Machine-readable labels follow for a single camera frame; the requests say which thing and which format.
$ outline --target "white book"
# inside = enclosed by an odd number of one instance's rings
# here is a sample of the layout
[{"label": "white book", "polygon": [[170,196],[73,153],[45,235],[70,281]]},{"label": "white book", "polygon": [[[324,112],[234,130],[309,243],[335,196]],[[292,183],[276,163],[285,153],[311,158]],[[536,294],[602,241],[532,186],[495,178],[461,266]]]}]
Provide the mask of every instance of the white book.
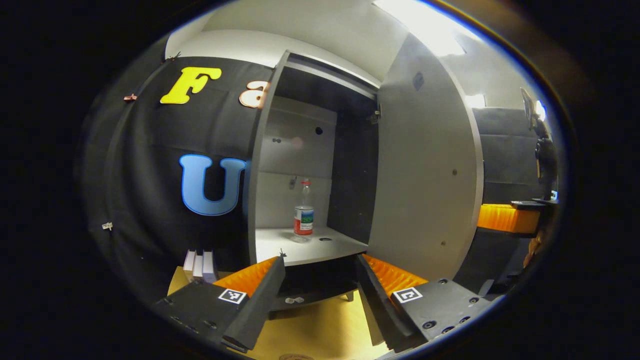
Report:
[{"label": "white book", "polygon": [[189,282],[193,281],[193,263],[195,262],[195,259],[196,252],[191,250],[187,251],[187,257],[184,259],[184,266],[182,266],[182,269]]},{"label": "white book", "polygon": [[204,281],[209,284],[218,281],[218,272],[213,263],[213,251],[203,251],[202,257],[202,277]]},{"label": "white book", "polygon": [[202,279],[202,255],[196,255],[193,262],[193,278]]}]

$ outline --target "black fabric backdrop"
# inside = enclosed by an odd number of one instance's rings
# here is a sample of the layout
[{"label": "black fabric backdrop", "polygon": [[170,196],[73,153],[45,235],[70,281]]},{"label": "black fabric backdrop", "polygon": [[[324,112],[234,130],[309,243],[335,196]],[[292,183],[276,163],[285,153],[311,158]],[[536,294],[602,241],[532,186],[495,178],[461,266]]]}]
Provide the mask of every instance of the black fabric backdrop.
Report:
[{"label": "black fabric backdrop", "polygon": [[[271,68],[246,61],[178,57],[163,62],[166,38],[124,71],[94,102],[85,122],[81,188],[89,231],[107,261],[145,302],[166,295],[175,267],[188,249],[213,249],[218,269],[250,264],[245,173],[249,170],[258,109],[238,100],[251,81],[269,81]],[[222,70],[186,104],[161,104],[184,67]],[[125,95],[138,99],[126,103]],[[183,155],[212,159],[204,195],[222,198],[223,158],[247,162],[237,206],[221,216],[203,216],[182,200]],[[113,223],[113,230],[102,224]]]}]

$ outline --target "black metal plate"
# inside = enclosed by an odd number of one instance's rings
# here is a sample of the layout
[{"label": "black metal plate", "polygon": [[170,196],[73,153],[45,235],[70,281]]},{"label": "black metal plate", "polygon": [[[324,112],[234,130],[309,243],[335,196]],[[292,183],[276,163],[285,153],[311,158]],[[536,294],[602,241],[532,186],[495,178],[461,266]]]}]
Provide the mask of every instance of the black metal plate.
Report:
[{"label": "black metal plate", "polygon": [[224,339],[231,344],[253,349],[267,320],[273,298],[284,280],[284,258],[279,256],[271,265],[258,288],[237,317],[224,332]]},{"label": "black metal plate", "polygon": [[156,302],[152,308],[192,336],[219,347],[222,334],[249,301],[247,296],[239,304],[220,300],[218,297],[225,290],[221,286],[194,281]]},{"label": "black metal plate", "polygon": [[428,282],[413,289],[414,294],[407,297],[406,302],[401,302],[396,296],[401,291],[394,293],[391,300],[428,341],[455,331],[491,304],[448,279]]},{"label": "black metal plate", "polygon": [[511,205],[518,210],[534,210],[534,211],[540,211],[547,207],[546,204],[541,204],[538,201],[514,200],[514,201],[511,201]]},{"label": "black metal plate", "polygon": [[366,301],[362,302],[363,306],[367,307],[365,312],[370,311],[374,315],[377,329],[387,343],[387,348],[400,352],[424,343],[422,334],[416,331],[411,321],[403,318],[391,303],[376,274],[362,255],[356,257],[356,270],[360,296],[366,298]]}]

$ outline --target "cabinet door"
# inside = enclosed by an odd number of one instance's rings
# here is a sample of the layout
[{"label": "cabinet door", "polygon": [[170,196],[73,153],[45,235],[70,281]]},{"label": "cabinet door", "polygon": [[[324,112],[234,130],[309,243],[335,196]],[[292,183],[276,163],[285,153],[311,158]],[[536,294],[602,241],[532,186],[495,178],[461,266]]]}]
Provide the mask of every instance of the cabinet door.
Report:
[{"label": "cabinet door", "polygon": [[483,156],[461,88],[409,34],[378,92],[378,184],[367,253],[453,278],[476,231]]},{"label": "cabinet door", "polygon": [[249,187],[245,189],[244,193],[247,194],[247,201],[244,202],[247,204],[247,207],[243,209],[245,213],[248,214],[248,230],[249,230],[249,261],[251,264],[255,264],[256,254],[255,254],[255,203],[256,203],[256,192],[258,188],[258,173],[259,173],[259,164],[260,164],[260,152],[262,149],[262,139],[264,138],[265,129],[267,126],[267,119],[269,118],[269,111],[271,110],[271,104],[273,103],[273,97],[276,92],[276,87],[278,86],[278,81],[280,80],[280,76],[282,75],[282,69],[284,65],[287,63],[289,59],[289,51],[285,51],[278,65],[276,65],[273,70],[273,75],[267,84],[267,87],[264,89],[264,93],[262,95],[261,104],[259,106],[260,113],[258,114],[258,126],[255,131],[255,143],[253,146],[253,154],[251,165],[247,166],[247,175],[249,176]]}]

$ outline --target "ceiling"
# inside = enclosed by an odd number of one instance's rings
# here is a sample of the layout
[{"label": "ceiling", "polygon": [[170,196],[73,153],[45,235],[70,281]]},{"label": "ceiling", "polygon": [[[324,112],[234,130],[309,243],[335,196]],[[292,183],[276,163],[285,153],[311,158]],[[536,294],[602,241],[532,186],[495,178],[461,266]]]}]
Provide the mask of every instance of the ceiling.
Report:
[{"label": "ceiling", "polygon": [[[398,20],[374,6],[372,0],[237,0],[202,17],[199,23],[192,28],[198,29],[200,42],[195,46],[200,48],[205,44],[202,36],[207,32],[212,41],[217,39],[215,42],[221,45],[220,37],[235,36],[229,31],[271,33],[324,49],[379,81],[384,80],[409,32]],[[524,108],[519,88],[526,88],[530,94],[536,91],[514,69],[515,63],[496,51],[495,46],[465,31],[455,28],[449,31],[466,54],[443,56],[440,60],[463,92],[483,94],[487,106]],[[263,48],[269,44],[256,40],[253,46],[257,51],[265,51]]]},{"label": "ceiling", "polygon": [[217,9],[203,31],[244,29],[318,46],[383,79],[407,29],[370,0],[240,0]]}]

